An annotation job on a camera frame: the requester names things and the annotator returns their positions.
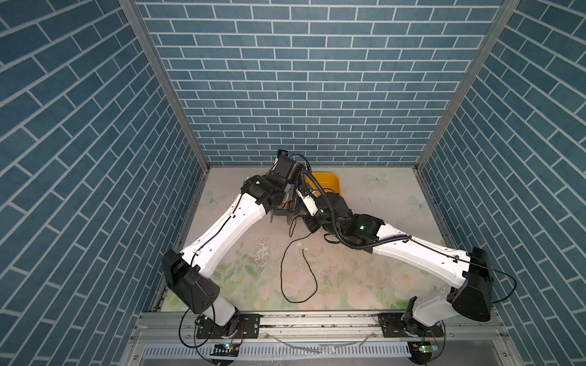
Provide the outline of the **dark grey perforated spool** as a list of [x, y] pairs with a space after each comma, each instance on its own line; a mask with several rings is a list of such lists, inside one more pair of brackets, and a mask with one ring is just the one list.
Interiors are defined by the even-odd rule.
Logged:
[[293, 201], [283, 204], [282, 206], [272, 210], [269, 214], [270, 222], [272, 223], [274, 217], [284, 217], [286, 219], [286, 223], [290, 225], [295, 217], [298, 208], [296, 207]]

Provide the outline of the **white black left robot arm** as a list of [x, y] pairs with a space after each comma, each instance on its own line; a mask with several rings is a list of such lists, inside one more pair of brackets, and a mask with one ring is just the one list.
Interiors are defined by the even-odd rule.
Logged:
[[233, 204], [195, 242], [163, 256], [167, 288], [194, 314], [212, 320], [212, 332], [220, 337], [235, 334], [240, 311], [212, 281], [215, 269], [250, 227], [287, 201], [304, 170], [302, 164], [281, 153], [266, 174], [244, 182]]

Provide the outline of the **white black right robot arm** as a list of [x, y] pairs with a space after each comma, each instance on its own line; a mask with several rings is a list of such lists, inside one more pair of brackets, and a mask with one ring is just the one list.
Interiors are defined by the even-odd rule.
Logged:
[[401, 317], [408, 334], [423, 336], [456, 316], [481, 323], [491, 319], [494, 280], [484, 250], [467, 252], [427, 242], [372, 215], [353, 213], [339, 194], [326, 191], [306, 170], [301, 180], [298, 195], [311, 232], [321, 228], [337, 244], [396, 259], [443, 282], [440, 289], [409, 300]]

